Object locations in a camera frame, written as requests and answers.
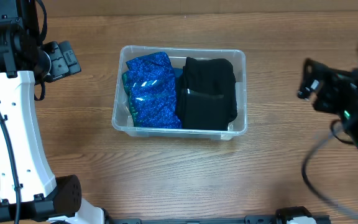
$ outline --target green led light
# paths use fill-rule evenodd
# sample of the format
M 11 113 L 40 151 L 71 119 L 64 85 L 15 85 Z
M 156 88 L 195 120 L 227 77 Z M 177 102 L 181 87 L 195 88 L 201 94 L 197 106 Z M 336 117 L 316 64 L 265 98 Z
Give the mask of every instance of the green led light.
M 349 119 L 351 117 L 351 114 L 349 114 L 349 112 L 347 112 L 347 111 L 345 111 L 344 114 L 345 114 L 346 119 Z

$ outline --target wooden table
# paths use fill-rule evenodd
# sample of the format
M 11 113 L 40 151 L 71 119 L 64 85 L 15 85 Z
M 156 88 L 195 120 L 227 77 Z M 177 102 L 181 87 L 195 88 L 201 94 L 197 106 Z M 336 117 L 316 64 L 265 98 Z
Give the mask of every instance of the wooden table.
M 48 84 L 46 99 L 36 103 L 47 159 L 57 177 L 76 174 L 83 196 L 113 217 L 243 217 L 304 205 L 335 223 L 353 223 L 302 181 L 303 157 L 336 117 L 315 112 L 296 91 L 307 57 L 340 69 L 358 66 L 358 12 L 55 18 L 48 20 L 47 40 L 69 40 L 83 69 Z M 244 51 L 248 132 L 209 141 L 132 138 L 114 130 L 125 45 Z M 355 147 L 331 141 L 309 175 L 358 211 Z

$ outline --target clear plastic bin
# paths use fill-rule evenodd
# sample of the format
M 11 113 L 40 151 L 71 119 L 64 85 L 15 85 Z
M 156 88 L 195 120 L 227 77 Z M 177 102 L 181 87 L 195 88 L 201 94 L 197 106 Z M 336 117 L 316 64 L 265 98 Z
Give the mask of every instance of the clear plastic bin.
M 127 95 L 122 85 L 121 75 L 128 71 L 126 62 L 136 57 L 156 52 L 166 52 L 174 68 L 183 68 L 186 58 L 198 60 L 225 58 L 233 64 L 236 76 L 237 118 L 229 124 L 228 131 L 209 131 L 192 129 L 166 129 L 166 128 L 138 128 L 134 127 L 129 112 Z M 210 138 L 214 140 L 230 140 L 247 131 L 247 85 L 246 85 L 246 56 L 241 50 L 219 49 L 177 49 L 163 47 L 125 46 L 121 50 L 117 74 L 116 97 L 112 112 L 112 126 L 125 131 L 130 136 L 149 137 L 183 137 L 183 138 Z

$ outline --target blue sequined cloth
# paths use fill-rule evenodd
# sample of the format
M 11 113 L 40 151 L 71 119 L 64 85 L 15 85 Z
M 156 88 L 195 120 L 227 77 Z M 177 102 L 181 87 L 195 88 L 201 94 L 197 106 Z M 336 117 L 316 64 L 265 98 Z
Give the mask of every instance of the blue sequined cloth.
M 134 126 L 181 128 L 175 114 L 175 72 L 168 55 L 157 52 L 137 57 L 126 64 L 129 71 L 122 74 L 122 82 Z

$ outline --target black folded garment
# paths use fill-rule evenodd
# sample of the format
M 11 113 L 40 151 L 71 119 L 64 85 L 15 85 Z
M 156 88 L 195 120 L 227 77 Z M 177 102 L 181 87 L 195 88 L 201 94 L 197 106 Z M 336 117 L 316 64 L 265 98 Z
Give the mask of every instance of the black folded garment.
M 176 114 L 182 128 L 227 131 L 237 117 L 235 85 L 228 60 L 188 57 L 177 80 Z

